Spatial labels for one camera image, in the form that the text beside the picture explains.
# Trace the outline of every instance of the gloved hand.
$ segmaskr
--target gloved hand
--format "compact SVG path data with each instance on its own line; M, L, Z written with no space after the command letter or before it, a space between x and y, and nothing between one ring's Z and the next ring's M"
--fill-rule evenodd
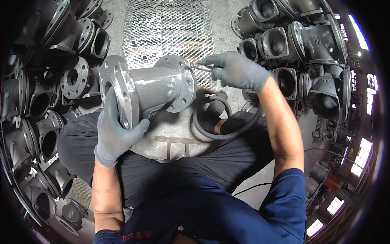
M104 109L97 119L95 158L104 167L115 167L118 158L144 137L150 124L148 119L143 119L132 130L126 130L118 118L117 98L114 89L110 88Z
M224 52L208 56L200 61L201 64L220 66L211 74L212 80L221 80L222 87L231 86L239 89L251 89L259 94L271 72L261 65L238 52Z

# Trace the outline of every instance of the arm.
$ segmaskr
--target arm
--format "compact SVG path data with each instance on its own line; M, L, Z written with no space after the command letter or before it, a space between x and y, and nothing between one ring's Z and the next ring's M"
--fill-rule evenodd
M95 233L100 230L119 231L124 223L121 186L115 167L103 167L95 160L92 179L92 206Z
M283 170L298 168L303 171L303 142L298 123L280 91L275 79L264 67L238 52L224 52L201 60L213 64L213 80L221 80L222 87L252 89L259 95L266 113L269 138L275 155L274 179Z
M92 205L95 232L119 231L124 222L122 195L116 165L118 158L139 142L149 127L143 119L131 130L119 124L117 99L113 88L107 93L105 106L97 119L97 145L92 179Z
M269 139L275 156L273 178L291 168L304 172L303 142L298 122L272 76L259 93L259 101L266 114Z

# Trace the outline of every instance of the leg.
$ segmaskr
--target leg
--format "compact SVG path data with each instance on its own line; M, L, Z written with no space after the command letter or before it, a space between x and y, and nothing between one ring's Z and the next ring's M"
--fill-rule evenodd
M61 163L92 186L95 154L98 142L99 113L86 114L67 123L58 139ZM163 164L127 151L119 158L118 175L125 206L135 206L142 187L163 167Z
M220 128L228 134L244 126L253 114L239 111ZM237 139L223 141L213 152L194 158L181 158L187 171L210 177L221 188L232 193L247 178L274 159L265 117Z

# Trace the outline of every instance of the right hand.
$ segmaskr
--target right hand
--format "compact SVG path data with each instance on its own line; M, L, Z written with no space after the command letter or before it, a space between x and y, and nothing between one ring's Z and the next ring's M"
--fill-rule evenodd
M224 52L208 56L200 61L203 65L213 64L212 80L221 80L222 87L231 86L239 89L251 89L259 94L271 73L261 65L238 52Z

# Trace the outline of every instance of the worker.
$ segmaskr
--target worker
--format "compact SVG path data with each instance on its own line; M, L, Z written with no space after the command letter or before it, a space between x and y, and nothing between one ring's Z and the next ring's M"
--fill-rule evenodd
M201 63L221 67L213 70L212 79L222 87L252 89L266 114L248 132L203 157L161 164L130 151L149 120L123 129L113 89L100 114L83 115L62 129L61 162L92 186L94 243L303 243L303 143L275 79L237 52L211 55ZM227 98L224 92L217 95ZM239 111L220 119L223 110L220 101L212 101L200 118L203 128L227 134L253 116ZM273 159L273 182L259 210L231 195ZM125 223L123 207L129 206L134 211Z

